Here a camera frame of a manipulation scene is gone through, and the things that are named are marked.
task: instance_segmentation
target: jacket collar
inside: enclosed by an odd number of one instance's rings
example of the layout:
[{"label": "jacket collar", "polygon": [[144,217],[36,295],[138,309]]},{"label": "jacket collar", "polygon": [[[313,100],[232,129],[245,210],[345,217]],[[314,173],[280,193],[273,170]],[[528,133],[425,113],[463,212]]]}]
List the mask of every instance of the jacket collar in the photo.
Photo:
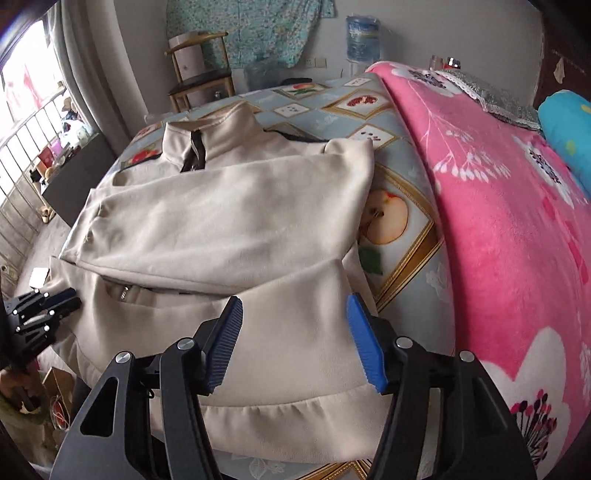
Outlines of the jacket collar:
[{"label": "jacket collar", "polygon": [[223,110],[193,122],[166,124],[162,154],[166,160],[182,166],[191,150],[191,132],[199,130],[208,162],[263,131],[247,102],[239,102],[230,110]]}]

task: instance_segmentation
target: pink blanket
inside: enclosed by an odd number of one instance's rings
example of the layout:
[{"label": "pink blanket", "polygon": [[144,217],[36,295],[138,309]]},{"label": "pink blanket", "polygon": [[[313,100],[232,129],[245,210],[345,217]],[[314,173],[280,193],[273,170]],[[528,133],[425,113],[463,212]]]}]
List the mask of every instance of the pink blanket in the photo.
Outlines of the pink blanket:
[{"label": "pink blanket", "polygon": [[511,408],[543,478],[591,410],[591,207],[560,157],[433,72],[381,76],[437,194],[457,349]]}]

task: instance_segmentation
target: blue cloth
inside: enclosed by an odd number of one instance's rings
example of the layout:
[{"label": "blue cloth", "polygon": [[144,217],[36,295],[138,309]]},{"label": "blue cloth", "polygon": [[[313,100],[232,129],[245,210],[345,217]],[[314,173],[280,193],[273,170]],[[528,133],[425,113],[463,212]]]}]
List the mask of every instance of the blue cloth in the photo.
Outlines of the blue cloth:
[{"label": "blue cloth", "polygon": [[569,90],[549,96],[538,109],[549,145],[562,157],[587,196],[591,193],[591,103]]},{"label": "blue cloth", "polygon": [[[169,38],[227,31],[232,68],[268,57],[293,67],[317,20],[335,17],[335,0],[168,0],[166,17]],[[204,55],[220,63],[216,50],[204,48]]]}]

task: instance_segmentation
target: beige jacket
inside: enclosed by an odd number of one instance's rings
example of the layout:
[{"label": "beige jacket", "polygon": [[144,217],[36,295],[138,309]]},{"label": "beige jacket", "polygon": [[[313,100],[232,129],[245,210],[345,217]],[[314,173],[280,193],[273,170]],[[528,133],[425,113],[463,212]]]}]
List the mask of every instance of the beige jacket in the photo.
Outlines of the beige jacket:
[{"label": "beige jacket", "polygon": [[[206,169],[178,174],[192,128]],[[367,383],[345,315],[352,291],[375,309],[356,248],[373,161],[369,141],[266,133],[245,104],[168,124],[162,157],[92,191],[51,262],[47,289],[83,301],[56,351],[93,385],[119,351],[162,352],[236,294],[243,327],[226,378],[200,398],[212,446],[310,463],[373,456],[389,398]]]}]

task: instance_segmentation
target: metal screw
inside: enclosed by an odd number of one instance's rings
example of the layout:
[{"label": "metal screw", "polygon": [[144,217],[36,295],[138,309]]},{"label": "metal screw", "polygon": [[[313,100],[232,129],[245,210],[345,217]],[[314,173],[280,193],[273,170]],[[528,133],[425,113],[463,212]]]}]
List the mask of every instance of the metal screw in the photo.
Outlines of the metal screw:
[{"label": "metal screw", "polygon": [[179,350],[190,350],[195,346],[195,340],[192,338],[181,338],[177,343]]},{"label": "metal screw", "polygon": [[400,348],[407,349],[413,346],[413,341],[408,337],[398,337],[396,339],[396,345],[398,345]]},{"label": "metal screw", "polygon": [[131,353],[129,353],[129,352],[120,352],[115,357],[115,361],[118,364],[124,364],[126,362],[129,362],[130,359],[131,359]]},{"label": "metal screw", "polygon": [[460,352],[460,360],[470,363],[473,362],[476,357],[470,350],[462,350]]}]

